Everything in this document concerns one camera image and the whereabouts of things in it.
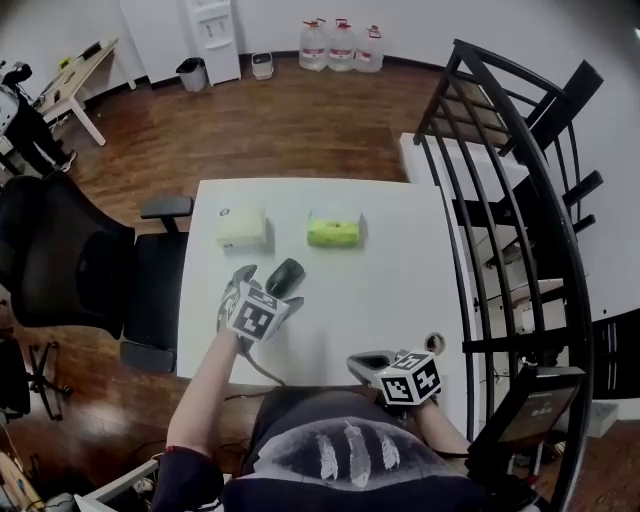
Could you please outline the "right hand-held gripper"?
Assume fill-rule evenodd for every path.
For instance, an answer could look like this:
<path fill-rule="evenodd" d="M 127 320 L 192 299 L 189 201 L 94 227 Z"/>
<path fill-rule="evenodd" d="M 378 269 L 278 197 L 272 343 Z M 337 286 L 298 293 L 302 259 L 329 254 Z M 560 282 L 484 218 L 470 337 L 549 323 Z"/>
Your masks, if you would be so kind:
<path fill-rule="evenodd" d="M 361 352 L 351 355 L 346 364 L 361 384 L 372 384 L 381 391 L 390 406 L 418 406 L 441 391 L 432 352 L 408 352 L 398 360 L 396 355 L 390 350 Z"/>

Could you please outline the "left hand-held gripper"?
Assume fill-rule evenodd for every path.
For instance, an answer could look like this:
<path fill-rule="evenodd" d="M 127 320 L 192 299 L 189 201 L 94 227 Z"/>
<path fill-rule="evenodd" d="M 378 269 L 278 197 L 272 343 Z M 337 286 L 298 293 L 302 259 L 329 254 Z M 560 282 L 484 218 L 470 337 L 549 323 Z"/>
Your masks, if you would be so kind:
<path fill-rule="evenodd" d="M 217 313 L 217 330 L 231 330 L 239 339 L 241 354 L 248 354 L 254 343 L 273 337 L 285 319 L 304 305 L 303 297 L 281 301 L 258 289 L 253 279 L 256 271 L 257 266 L 250 264 L 234 272 Z"/>

